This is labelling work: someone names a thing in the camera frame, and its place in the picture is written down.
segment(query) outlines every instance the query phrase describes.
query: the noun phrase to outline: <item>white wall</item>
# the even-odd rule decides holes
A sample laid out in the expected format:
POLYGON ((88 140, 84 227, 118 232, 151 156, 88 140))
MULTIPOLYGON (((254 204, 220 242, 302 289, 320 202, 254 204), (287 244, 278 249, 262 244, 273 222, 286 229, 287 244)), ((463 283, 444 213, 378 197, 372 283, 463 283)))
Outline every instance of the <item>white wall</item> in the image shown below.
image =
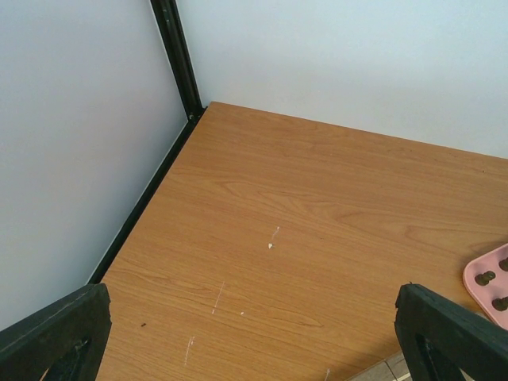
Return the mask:
POLYGON ((504 0, 181 0, 212 100, 508 157, 504 0))
POLYGON ((0 2, 0 329, 87 282, 185 121, 148 0, 0 2))

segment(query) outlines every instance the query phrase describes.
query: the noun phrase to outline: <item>white paint mark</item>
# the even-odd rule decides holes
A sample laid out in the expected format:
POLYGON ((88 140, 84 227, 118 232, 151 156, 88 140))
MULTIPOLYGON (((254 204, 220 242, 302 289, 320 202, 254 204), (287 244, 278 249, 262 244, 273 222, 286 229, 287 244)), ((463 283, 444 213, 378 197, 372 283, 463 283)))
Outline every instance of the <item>white paint mark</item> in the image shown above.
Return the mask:
POLYGON ((408 379, 409 377, 411 377, 411 374, 410 373, 407 373, 405 375, 401 375, 400 377, 398 377, 397 379, 394 379, 394 381, 403 381, 404 379, 408 379))
POLYGON ((271 240, 270 241, 273 241, 273 239, 275 238, 275 236, 277 235, 277 233, 279 232, 279 229, 280 229, 280 226, 277 226, 277 229, 275 229, 275 231, 273 232, 273 234, 271 235, 271 240))
POLYGON ((194 343, 195 336, 189 339, 189 344, 187 344, 187 352, 185 353, 185 363, 183 365, 187 366, 187 357, 189 357, 189 349, 191 349, 191 345, 194 343))
MULTIPOLYGON (((279 232, 279 229, 280 229, 280 226, 277 226, 277 229, 275 229, 275 231, 273 232, 273 234, 271 235, 271 239, 270 241, 273 241, 273 239, 275 238, 275 236, 277 235, 277 233, 279 232)), ((273 248, 273 244, 270 242, 268 244, 268 248, 273 248)))
POLYGON ((217 308, 217 304, 219 303, 219 298, 222 294, 222 289, 224 288, 224 282, 222 282, 221 290, 219 291, 219 295, 217 296, 217 300, 215 301, 214 309, 212 310, 212 315, 215 314, 215 309, 217 308))

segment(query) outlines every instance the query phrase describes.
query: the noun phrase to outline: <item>pink tray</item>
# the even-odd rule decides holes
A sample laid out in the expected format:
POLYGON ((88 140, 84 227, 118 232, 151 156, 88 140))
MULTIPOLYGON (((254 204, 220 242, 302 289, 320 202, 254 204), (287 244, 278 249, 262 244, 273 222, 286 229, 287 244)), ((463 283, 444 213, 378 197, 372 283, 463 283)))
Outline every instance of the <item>pink tray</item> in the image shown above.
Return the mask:
POLYGON ((464 269, 463 274, 464 285, 469 294, 478 302, 489 318, 504 329, 508 329, 508 310, 497 311, 492 306, 492 301, 508 296, 508 271, 503 271, 499 267, 499 262, 506 258, 508 258, 508 244, 472 260, 464 269), (494 272, 495 278, 486 286, 480 286, 475 277, 487 271, 494 272))

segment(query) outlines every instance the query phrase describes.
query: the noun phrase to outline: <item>desk top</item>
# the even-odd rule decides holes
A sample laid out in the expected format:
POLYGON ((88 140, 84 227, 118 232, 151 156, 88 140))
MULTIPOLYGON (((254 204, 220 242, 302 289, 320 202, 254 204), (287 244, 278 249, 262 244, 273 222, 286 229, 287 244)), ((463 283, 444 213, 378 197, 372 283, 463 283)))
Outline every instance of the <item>desk top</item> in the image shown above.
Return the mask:
POLYGON ((402 284, 478 310, 506 241, 508 160, 213 103, 106 274, 98 379, 346 379, 402 284))

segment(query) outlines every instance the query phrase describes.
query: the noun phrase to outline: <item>black metal post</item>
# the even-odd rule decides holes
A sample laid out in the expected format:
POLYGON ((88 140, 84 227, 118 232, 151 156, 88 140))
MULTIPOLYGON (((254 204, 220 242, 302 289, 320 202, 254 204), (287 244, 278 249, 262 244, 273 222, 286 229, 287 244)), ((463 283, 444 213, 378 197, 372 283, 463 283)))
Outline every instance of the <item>black metal post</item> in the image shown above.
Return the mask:
POLYGON ((187 118, 199 117, 203 107, 198 93, 198 85, 192 70, 191 58, 187 50, 182 22, 175 0, 151 0, 156 15, 160 35, 166 48, 167 57, 175 74, 183 107, 187 118))
POLYGON ((91 276, 90 283, 101 282, 102 277, 113 263, 121 246, 125 243, 125 240, 127 240, 137 220, 141 217, 144 209, 152 199, 152 196, 155 194, 164 176, 167 174, 167 171, 169 171, 170 166, 175 161, 183 145, 194 131, 194 127, 198 124, 199 119, 205 112, 199 98, 198 86, 196 85, 194 71, 192 70, 191 58, 187 50, 187 43, 183 35, 182 23, 180 22, 176 2, 175 0, 151 0, 151 2, 167 57, 179 89, 183 107, 187 114, 188 122, 173 144, 173 147, 171 147, 163 163, 160 165, 157 173, 153 176, 150 184, 141 195, 140 200, 134 206, 133 211, 121 227, 120 232, 108 248, 101 263, 91 276))

